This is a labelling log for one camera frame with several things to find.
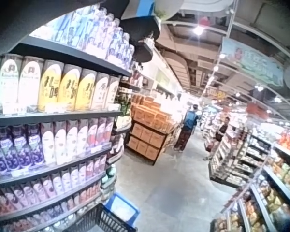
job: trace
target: ceiling light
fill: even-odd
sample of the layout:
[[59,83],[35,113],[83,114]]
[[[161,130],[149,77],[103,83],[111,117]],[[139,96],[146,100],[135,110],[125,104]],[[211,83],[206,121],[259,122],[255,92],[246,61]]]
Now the ceiling light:
[[204,29],[205,29],[205,27],[197,26],[197,27],[193,30],[193,32],[194,32],[196,35],[202,35]]
[[261,92],[262,90],[264,90],[264,88],[263,88],[262,86],[258,86],[257,90],[258,90],[259,92]]
[[274,101],[277,102],[277,103],[282,103],[282,100],[279,97],[275,97]]

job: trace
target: product display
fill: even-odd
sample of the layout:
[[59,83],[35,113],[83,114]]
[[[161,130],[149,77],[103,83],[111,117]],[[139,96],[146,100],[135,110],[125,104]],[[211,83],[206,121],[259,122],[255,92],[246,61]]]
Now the product display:
[[31,36],[74,47],[90,55],[130,69],[134,46],[120,20],[98,4],[77,9],[36,29]]

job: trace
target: store signage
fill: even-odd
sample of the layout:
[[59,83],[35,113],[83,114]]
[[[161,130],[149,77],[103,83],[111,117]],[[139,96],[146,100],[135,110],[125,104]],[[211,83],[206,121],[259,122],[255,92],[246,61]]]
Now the store signage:
[[212,97],[212,98],[221,99],[221,100],[227,97],[227,93],[225,91],[221,91],[211,86],[206,88],[205,94],[207,97]]
[[238,41],[223,38],[221,53],[255,79],[275,86],[283,86],[283,67],[271,58]]

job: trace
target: shopping basket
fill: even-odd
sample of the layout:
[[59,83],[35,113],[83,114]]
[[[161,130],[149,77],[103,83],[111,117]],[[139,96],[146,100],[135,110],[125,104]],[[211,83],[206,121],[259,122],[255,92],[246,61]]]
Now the shopping basket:
[[86,212],[75,224],[63,232],[136,232],[102,203]]

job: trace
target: floor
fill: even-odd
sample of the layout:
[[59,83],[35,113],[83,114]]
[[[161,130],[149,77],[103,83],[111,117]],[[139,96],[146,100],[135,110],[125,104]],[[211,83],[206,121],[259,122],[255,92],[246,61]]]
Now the floor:
[[201,132],[178,154],[169,149],[155,166],[126,151],[116,165],[117,192],[141,210],[139,232],[208,232],[235,189],[209,180]]

